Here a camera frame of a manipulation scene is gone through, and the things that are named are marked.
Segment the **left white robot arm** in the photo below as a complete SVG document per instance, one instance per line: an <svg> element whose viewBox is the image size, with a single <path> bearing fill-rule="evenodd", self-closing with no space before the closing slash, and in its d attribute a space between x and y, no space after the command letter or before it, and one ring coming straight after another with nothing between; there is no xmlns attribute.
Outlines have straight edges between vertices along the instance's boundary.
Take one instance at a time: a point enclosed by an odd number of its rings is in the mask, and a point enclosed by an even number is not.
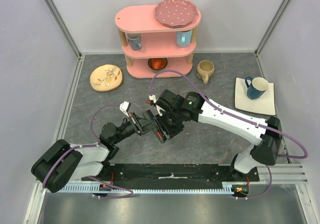
<svg viewBox="0 0 320 224"><path fill-rule="evenodd" d="M104 165L118 152L117 143L134 134L159 132L155 116L150 110L142 116L131 112L120 126L107 123L102 127L98 141L92 144L70 144L57 140L31 167L31 173L42 183L44 189L56 193L68 182L93 176L106 180L110 169Z"/></svg>

